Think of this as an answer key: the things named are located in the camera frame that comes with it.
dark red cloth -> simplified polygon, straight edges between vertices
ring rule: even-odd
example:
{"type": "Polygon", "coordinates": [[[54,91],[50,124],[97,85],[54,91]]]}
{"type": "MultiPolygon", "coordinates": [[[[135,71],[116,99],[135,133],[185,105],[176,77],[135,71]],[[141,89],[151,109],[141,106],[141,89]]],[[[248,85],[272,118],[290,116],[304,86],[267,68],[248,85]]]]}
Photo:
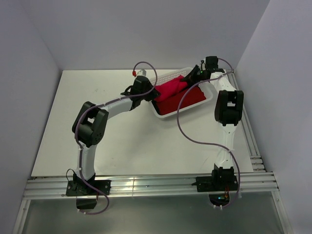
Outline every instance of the dark red cloth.
{"type": "MultiPolygon", "coordinates": [[[[172,96],[164,101],[156,102],[156,106],[158,107],[159,114],[161,116],[169,114],[171,112],[177,111],[177,107],[183,97],[183,95],[186,93],[187,89],[172,96]]],[[[205,100],[206,97],[204,93],[201,91],[200,88],[195,87],[193,88],[185,97],[185,99],[182,102],[181,109],[190,105],[193,105],[195,103],[198,103],[200,101],[205,100]]]]}
{"type": "Polygon", "coordinates": [[[156,102],[164,101],[167,98],[180,93],[183,89],[187,87],[187,82],[180,81],[183,79],[183,76],[178,76],[177,78],[172,79],[162,85],[157,85],[155,89],[160,92],[160,96],[155,98],[156,102]]]}

laundry basket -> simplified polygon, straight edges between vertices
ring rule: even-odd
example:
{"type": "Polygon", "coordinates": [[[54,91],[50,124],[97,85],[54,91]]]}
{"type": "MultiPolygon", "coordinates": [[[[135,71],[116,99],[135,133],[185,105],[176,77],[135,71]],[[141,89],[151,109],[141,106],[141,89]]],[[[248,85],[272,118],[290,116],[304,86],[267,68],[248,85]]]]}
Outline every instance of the laundry basket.
{"type": "MultiPolygon", "coordinates": [[[[170,81],[170,80],[172,80],[172,79],[174,79],[174,78],[176,78],[176,77],[178,77],[178,76],[184,76],[184,77],[185,77],[185,76],[188,75],[191,71],[192,71],[192,68],[191,68],[191,67],[186,67],[186,68],[183,68],[183,69],[180,69],[180,70],[176,70],[176,71],[174,71],[174,72],[166,73],[166,74],[164,74],[164,75],[162,75],[162,76],[158,76],[157,85],[164,84],[164,83],[166,83],[166,82],[168,82],[168,81],[170,81]]],[[[151,78],[150,81],[151,81],[151,83],[153,84],[153,83],[155,82],[155,78],[151,78]]],[[[193,105],[184,107],[184,108],[180,109],[179,112],[182,112],[182,111],[191,109],[191,108],[193,108],[193,107],[195,107],[195,106],[199,106],[199,105],[201,105],[201,104],[203,104],[203,103],[205,103],[205,102],[210,101],[210,100],[213,98],[213,93],[211,92],[211,90],[210,90],[210,88],[209,88],[209,86],[208,86],[208,84],[207,84],[206,82],[205,82],[205,83],[202,83],[202,84],[199,84],[198,86],[199,86],[199,88],[201,89],[201,91],[203,92],[203,94],[204,94],[204,96],[205,96],[206,99],[203,100],[203,101],[200,101],[200,102],[198,102],[198,103],[195,103],[195,104],[193,104],[193,105]]],[[[174,111],[174,112],[171,112],[171,113],[168,113],[168,114],[166,114],[166,115],[162,115],[162,116],[161,116],[160,114],[157,113],[157,111],[156,111],[155,107],[153,106],[152,102],[149,102],[149,104],[150,104],[150,106],[151,106],[151,108],[152,108],[154,114],[155,114],[158,118],[164,119],[164,118],[167,118],[167,117],[169,117],[169,116],[172,116],[172,115],[175,115],[175,114],[176,114],[176,111],[174,111]]]]}

white wall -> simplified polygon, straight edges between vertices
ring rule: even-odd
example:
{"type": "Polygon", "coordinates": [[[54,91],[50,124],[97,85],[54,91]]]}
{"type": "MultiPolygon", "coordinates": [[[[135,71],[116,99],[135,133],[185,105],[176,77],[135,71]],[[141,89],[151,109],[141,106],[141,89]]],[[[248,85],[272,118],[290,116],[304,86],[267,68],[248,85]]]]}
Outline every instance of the white wall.
{"type": "Polygon", "coordinates": [[[269,0],[21,0],[61,69],[234,66],[269,0]]]}
{"type": "Polygon", "coordinates": [[[260,152],[298,234],[312,228],[311,12],[311,0],[271,0],[237,66],[260,152]]]}
{"type": "Polygon", "coordinates": [[[11,233],[59,81],[17,0],[0,0],[0,226],[11,233]]]}

red cloth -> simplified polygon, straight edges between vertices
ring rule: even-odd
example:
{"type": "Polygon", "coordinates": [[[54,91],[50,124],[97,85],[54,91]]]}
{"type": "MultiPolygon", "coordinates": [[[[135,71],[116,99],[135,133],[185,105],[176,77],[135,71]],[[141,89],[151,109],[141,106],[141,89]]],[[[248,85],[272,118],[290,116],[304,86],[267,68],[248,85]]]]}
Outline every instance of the red cloth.
{"type": "Polygon", "coordinates": [[[169,82],[166,82],[162,85],[157,85],[155,89],[160,92],[160,96],[155,98],[156,102],[164,101],[167,98],[180,93],[183,89],[187,87],[187,82],[180,80],[183,79],[183,76],[178,76],[177,78],[172,79],[169,82]]]}
{"type": "MultiPolygon", "coordinates": [[[[184,90],[172,97],[167,98],[164,101],[157,102],[156,105],[159,109],[159,114],[161,116],[169,114],[171,112],[177,111],[177,107],[183,97],[183,95],[186,93],[187,90],[184,90]]],[[[198,103],[200,101],[205,100],[206,97],[204,93],[201,91],[200,88],[195,87],[193,88],[185,97],[185,99],[182,102],[181,108],[193,105],[195,103],[198,103]]]]}

white table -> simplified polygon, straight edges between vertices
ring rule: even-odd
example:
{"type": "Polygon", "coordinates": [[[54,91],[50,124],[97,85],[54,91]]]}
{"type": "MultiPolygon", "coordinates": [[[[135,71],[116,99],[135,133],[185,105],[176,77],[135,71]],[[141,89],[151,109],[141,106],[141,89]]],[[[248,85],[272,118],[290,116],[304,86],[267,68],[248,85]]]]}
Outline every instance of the white table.
{"type": "MultiPolygon", "coordinates": [[[[173,70],[158,70],[163,75],[173,70]]],[[[153,71],[147,71],[154,77],[153,71]]],[[[78,147],[71,131],[82,104],[117,97],[133,84],[131,70],[64,71],[44,131],[32,176],[64,176],[75,169],[78,147]]],[[[219,142],[214,119],[217,93],[209,103],[181,113],[181,125],[190,137],[219,142]]],[[[241,125],[234,140],[234,155],[241,172],[253,172],[241,125]]],[[[190,142],[177,128],[176,118],[158,119],[146,102],[107,123],[97,147],[97,175],[159,175],[210,173],[219,148],[190,142]]]]}

